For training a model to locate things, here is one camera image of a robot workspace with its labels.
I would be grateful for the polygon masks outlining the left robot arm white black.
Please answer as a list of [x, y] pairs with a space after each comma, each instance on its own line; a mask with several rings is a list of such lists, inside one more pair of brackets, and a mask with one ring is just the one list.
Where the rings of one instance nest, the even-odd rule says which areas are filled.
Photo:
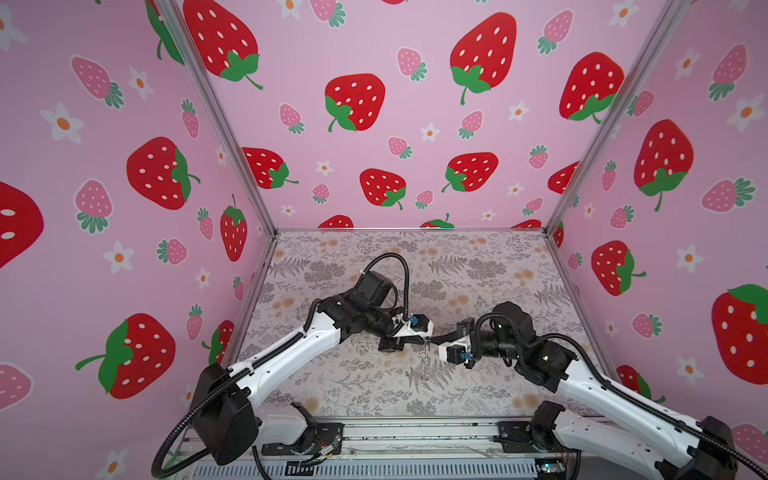
[[207, 367], [190, 411], [191, 426], [213, 460], [227, 465], [258, 445], [283, 445], [298, 454], [322, 447], [325, 440], [306, 406], [263, 403], [291, 375], [352, 335], [379, 338], [382, 352], [432, 337], [434, 325], [426, 315], [384, 307], [393, 288], [383, 275], [364, 273], [346, 292], [314, 300], [303, 326], [264, 351], [227, 368]]

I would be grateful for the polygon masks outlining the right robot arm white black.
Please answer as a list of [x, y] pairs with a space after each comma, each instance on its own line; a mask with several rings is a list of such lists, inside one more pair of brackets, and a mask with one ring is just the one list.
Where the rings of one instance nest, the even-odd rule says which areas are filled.
[[433, 338], [441, 360], [472, 368], [499, 358], [530, 383], [575, 400], [606, 418], [590, 420], [544, 401], [527, 435], [540, 450], [559, 445], [588, 452], [651, 479], [733, 479], [739, 460], [730, 428], [669, 410], [604, 376], [571, 337], [539, 335], [532, 318], [505, 302], [455, 332]]

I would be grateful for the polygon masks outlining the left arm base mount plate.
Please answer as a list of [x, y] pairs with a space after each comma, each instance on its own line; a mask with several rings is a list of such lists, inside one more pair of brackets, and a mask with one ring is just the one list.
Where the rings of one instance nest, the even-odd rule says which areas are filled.
[[266, 456], [327, 456], [341, 452], [345, 425], [340, 422], [311, 424], [292, 444], [271, 443], [261, 446]]

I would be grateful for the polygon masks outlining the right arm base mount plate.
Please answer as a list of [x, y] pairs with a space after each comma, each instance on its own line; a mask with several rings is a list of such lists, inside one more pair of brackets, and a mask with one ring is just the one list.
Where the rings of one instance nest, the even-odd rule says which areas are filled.
[[497, 423], [498, 433], [493, 442], [502, 446], [505, 453], [562, 453], [563, 448], [552, 431], [539, 424], [525, 421]]

